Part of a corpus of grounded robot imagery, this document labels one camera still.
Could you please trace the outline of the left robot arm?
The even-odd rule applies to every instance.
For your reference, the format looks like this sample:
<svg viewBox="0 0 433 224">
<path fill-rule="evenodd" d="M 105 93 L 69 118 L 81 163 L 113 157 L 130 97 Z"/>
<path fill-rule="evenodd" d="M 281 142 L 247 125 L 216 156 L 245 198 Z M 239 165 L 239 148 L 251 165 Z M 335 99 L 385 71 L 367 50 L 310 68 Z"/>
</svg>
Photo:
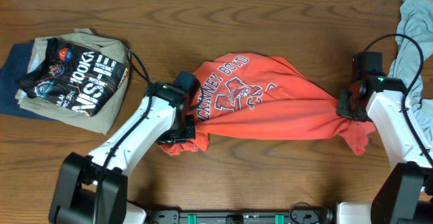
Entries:
<svg viewBox="0 0 433 224">
<path fill-rule="evenodd" d="M 63 161 L 49 210 L 50 223 L 144 223 L 147 213 L 127 200 L 128 179 L 154 144 L 194 139 L 187 115 L 197 80 L 154 83 L 135 113 L 109 140 L 86 156 Z"/>
</svg>

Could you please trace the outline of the red printed t-shirt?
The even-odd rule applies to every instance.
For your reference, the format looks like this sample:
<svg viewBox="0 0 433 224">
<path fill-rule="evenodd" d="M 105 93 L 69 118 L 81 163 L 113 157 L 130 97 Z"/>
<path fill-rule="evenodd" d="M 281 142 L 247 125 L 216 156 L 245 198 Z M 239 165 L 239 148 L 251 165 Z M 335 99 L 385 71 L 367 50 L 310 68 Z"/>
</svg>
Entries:
<svg viewBox="0 0 433 224">
<path fill-rule="evenodd" d="M 261 140 L 312 140 L 341 136 L 362 154 L 371 122 L 336 114 L 338 100 L 310 82 L 285 58 L 257 53 L 228 53 L 204 62 L 194 75 L 202 91 L 191 111 L 196 137 L 164 145 L 171 155 L 207 150 L 211 135 Z"/>
</svg>

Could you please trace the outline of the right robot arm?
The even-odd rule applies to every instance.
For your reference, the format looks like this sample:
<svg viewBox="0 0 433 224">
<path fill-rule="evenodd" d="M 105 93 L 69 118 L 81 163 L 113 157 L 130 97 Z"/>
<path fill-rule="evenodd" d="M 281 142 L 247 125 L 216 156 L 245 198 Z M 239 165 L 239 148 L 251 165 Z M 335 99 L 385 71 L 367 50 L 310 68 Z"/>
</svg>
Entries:
<svg viewBox="0 0 433 224">
<path fill-rule="evenodd" d="M 372 122 L 384 144 L 392 172 L 370 203 L 342 202 L 337 223 L 431 223 L 432 145 L 404 98 L 400 79 L 367 75 L 340 95 L 338 116 Z"/>
</svg>

